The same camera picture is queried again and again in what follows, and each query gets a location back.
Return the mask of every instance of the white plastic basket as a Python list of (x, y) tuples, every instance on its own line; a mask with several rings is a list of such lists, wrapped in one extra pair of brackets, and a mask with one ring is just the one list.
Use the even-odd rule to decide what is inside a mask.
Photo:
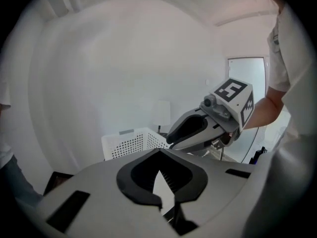
[(149, 128), (122, 131), (101, 138), (105, 160), (154, 148), (170, 147), (166, 139)]

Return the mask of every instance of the sleeve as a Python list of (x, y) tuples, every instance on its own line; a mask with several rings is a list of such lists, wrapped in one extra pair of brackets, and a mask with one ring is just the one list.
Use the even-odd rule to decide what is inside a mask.
[(3, 73), (0, 73), (0, 104), (2, 104), (2, 110), (11, 107), (9, 85)]
[(287, 92), (290, 89), (290, 81), (278, 42), (278, 26), (273, 29), (268, 39), (270, 69), (269, 69), (269, 87)]

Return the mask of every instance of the door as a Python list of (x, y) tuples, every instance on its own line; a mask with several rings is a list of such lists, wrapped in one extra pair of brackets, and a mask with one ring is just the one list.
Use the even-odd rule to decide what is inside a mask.
[[(228, 59), (228, 76), (252, 84), (255, 103), (265, 96), (264, 58)], [(233, 142), (231, 146), (225, 147), (224, 153), (237, 162), (242, 162), (249, 152), (257, 132), (258, 128), (242, 131), (237, 141)]]

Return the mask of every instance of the jeans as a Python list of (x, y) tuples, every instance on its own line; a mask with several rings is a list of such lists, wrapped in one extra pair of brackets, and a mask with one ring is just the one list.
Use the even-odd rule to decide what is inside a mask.
[(6, 181), (13, 196), (22, 202), (35, 207), (43, 198), (24, 177), (14, 155), (11, 160), (0, 169), (0, 176)]

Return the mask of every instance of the glass panel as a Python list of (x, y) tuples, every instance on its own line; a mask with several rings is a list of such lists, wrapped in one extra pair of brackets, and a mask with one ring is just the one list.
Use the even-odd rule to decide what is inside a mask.
[(277, 144), (281, 136), (283, 135), (291, 115), (288, 113), (287, 109), (284, 107), (281, 114), (277, 120), (268, 126), (261, 127), (258, 130), (256, 138), (252, 144), (252, 147), (248, 155), (243, 160), (243, 163), (249, 163), (251, 158), (254, 157), (256, 151), (261, 150), (264, 146), (267, 151), (272, 151), (274, 146)]
[[(229, 77), (245, 81), (253, 85), (254, 101), (258, 102), (265, 96), (265, 66), (263, 58), (238, 58), (229, 59)], [(240, 138), (229, 147), (225, 147), (224, 153), (242, 162), (249, 152), (257, 135), (258, 129), (244, 130)]]

